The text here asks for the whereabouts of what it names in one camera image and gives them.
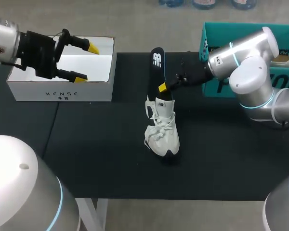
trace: white sneaker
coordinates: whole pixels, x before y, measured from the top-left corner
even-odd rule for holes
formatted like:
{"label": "white sneaker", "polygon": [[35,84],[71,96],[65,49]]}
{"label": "white sneaker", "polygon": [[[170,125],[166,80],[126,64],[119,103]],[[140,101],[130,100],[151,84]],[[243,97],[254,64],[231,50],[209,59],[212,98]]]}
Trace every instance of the white sneaker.
{"label": "white sneaker", "polygon": [[178,153],[180,142],[175,126],[174,100],[164,101],[156,98],[155,101],[145,102],[146,115],[150,119],[144,133],[145,145],[155,154],[162,157],[171,157]]}

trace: black tablecloth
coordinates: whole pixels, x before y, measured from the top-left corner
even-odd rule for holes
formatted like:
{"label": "black tablecloth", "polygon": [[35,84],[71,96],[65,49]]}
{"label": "black tablecloth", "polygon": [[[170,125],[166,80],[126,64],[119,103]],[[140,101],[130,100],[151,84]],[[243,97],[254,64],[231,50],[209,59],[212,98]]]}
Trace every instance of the black tablecloth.
{"label": "black tablecloth", "polygon": [[10,67],[0,66],[0,135],[19,138],[42,156],[58,103],[17,102],[6,83],[9,72]]}
{"label": "black tablecloth", "polygon": [[[166,74],[181,58],[167,53]],[[149,54],[118,54],[111,103],[60,103],[45,161],[75,197],[264,200],[289,175],[289,130],[249,121],[236,99],[174,98],[181,158],[161,162],[144,146]]]}

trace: yellow fingertip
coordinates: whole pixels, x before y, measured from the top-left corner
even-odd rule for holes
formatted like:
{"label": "yellow fingertip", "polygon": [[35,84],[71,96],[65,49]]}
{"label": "yellow fingertip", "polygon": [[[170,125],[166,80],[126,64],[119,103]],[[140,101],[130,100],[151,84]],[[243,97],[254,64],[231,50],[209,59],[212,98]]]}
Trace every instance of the yellow fingertip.
{"label": "yellow fingertip", "polygon": [[74,83],[79,83],[83,81],[87,81],[87,79],[76,77]]}
{"label": "yellow fingertip", "polygon": [[163,92],[167,90],[166,83],[163,83],[158,87],[159,92]]}
{"label": "yellow fingertip", "polygon": [[91,52],[94,54],[100,54],[100,51],[98,50],[98,48],[96,46],[94,46],[91,42],[90,42],[88,52]]}

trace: teal box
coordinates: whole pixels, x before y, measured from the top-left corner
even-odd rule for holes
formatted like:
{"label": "teal box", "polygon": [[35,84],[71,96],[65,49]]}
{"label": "teal box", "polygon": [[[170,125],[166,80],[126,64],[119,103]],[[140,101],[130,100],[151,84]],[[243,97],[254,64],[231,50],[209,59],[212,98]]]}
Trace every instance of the teal box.
{"label": "teal box", "polygon": [[[289,55],[289,25],[281,24],[246,24],[246,23],[204,23],[202,39],[199,49],[201,61],[208,60],[209,52],[231,41],[242,38],[253,32],[261,30],[263,26],[269,27],[278,43],[279,55]],[[273,87],[289,88],[289,68],[271,67],[271,80]],[[235,97],[229,87],[228,79],[211,80],[202,85],[206,97]]]}

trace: table leg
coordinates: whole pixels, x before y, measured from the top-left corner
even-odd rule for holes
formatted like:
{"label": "table leg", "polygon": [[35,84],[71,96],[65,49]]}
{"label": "table leg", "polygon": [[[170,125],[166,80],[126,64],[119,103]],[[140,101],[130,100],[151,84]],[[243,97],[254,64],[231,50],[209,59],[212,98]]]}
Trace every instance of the table leg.
{"label": "table leg", "polygon": [[98,199],[97,209],[91,198],[76,198],[80,217],[87,231],[104,231],[108,199]]}

